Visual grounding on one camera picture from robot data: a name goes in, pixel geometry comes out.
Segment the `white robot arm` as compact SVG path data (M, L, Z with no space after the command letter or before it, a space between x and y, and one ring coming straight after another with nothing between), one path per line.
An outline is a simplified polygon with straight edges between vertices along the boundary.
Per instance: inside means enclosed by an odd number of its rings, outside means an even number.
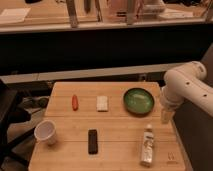
M164 74L165 85L159 97L163 124L172 119L185 99L213 117L213 87L203 82L206 76L206 67L199 61L174 67Z

